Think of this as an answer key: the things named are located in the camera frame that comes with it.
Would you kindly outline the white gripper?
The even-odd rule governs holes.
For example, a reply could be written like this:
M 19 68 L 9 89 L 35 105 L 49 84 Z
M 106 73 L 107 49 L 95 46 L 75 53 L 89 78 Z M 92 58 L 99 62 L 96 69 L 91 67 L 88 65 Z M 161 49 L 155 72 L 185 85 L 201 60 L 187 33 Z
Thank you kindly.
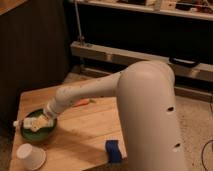
M 43 109 L 43 113 L 45 116 L 40 115 L 33 121 L 32 127 L 34 129 L 40 129 L 44 127 L 49 122 L 48 118 L 51 119 L 57 118 L 58 115 L 61 113 L 61 109 L 60 106 L 54 100 L 52 100 L 46 104 L 46 106 Z

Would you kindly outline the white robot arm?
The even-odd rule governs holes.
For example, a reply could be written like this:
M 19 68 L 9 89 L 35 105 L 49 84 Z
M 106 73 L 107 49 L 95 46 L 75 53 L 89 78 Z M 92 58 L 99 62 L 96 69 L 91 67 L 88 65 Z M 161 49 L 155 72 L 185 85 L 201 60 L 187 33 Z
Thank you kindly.
M 187 171 L 174 82 L 168 64 L 141 61 L 83 85 L 62 86 L 32 129 L 46 126 L 80 99 L 115 97 L 130 171 Z

